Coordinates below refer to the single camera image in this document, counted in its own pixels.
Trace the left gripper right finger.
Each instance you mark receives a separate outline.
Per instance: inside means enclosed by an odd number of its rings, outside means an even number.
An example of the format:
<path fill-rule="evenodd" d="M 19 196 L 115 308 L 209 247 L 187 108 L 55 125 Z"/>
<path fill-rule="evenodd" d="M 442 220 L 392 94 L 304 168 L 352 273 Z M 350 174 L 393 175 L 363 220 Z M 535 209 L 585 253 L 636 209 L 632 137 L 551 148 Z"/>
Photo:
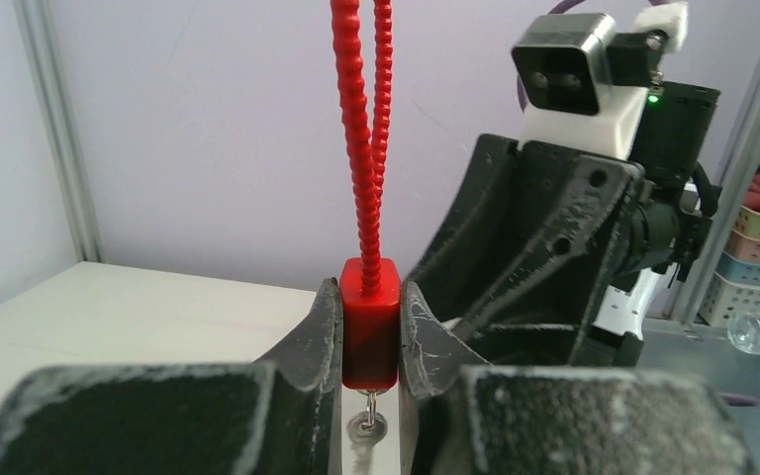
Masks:
<path fill-rule="evenodd" d="M 405 474 L 753 474 L 706 382 L 656 370 L 497 366 L 401 290 Z"/>

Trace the red cable lock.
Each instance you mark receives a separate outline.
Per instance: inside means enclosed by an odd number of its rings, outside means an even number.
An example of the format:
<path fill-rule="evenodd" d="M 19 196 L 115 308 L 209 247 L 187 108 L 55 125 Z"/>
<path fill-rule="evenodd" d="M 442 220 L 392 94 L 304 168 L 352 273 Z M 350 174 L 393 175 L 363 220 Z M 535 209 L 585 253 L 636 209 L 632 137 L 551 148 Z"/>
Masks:
<path fill-rule="evenodd" d="M 379 392 L 398 380 L 401 278 L 381 254 L 380 210 L 390 135 L 393 79 L 392 4 L 374 4 L 374 97 L 363 77 L 359 2 L 332 1 L 332 48 L 346 153 L 356 208 L 359 254 L 341 271 L 344 310 L 341 380 Z"/>

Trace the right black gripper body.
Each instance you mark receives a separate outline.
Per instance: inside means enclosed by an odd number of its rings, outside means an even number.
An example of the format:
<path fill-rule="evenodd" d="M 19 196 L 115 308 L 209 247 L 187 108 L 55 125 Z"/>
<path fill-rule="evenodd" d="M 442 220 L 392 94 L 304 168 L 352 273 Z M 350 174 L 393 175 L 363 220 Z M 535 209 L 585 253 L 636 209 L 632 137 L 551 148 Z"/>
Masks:
<path fill-rule="evenodd" d="M 491 362 L 608 366 L 594 323 L 645 183 L 630 161 L 484 134 L 409 277 Z"/>

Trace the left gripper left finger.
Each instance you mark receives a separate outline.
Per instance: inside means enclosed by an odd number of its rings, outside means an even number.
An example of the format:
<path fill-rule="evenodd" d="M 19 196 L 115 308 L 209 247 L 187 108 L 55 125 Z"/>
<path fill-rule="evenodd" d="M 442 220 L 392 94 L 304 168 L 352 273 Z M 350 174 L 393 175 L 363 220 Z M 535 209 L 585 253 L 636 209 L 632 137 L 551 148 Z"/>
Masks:
<path fill-rule="evenodd" d="M 0 406 L 0 474 L 338 474 L 343 306 L 251 362 L 53 366 Z"/>

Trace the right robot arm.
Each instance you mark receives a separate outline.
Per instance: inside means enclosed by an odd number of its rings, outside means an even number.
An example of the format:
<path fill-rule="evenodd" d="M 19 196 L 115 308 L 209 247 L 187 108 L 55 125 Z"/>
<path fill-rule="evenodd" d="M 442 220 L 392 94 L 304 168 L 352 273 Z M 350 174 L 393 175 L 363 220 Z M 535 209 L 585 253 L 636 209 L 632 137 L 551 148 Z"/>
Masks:
<path fill-rule="evenodd" d="M 668 82 L 630 160 L 484 134 L 410 273 L 435 317 L 504 365 L 608 366 L 633 330 L 598 325 L 610 287 L 699 257 L 719 189 L 697 162 L 719 93 Z"/>

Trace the silver keys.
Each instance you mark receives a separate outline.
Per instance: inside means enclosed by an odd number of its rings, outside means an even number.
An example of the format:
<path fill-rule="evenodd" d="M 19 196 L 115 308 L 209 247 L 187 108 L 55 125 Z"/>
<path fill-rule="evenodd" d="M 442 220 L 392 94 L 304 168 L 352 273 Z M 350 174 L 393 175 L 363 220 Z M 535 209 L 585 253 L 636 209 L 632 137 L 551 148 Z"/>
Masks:
<path fill-rule="evenodd" d="M 355 414 L 345 426 L 354 460 L 353 474 L 372 472 L 375 446 L 382 441 L 388 430 L 385 417 L 378 412 L 378 396 L 385 390 L 359 390 L 366 397 L 365 409 Z"/>

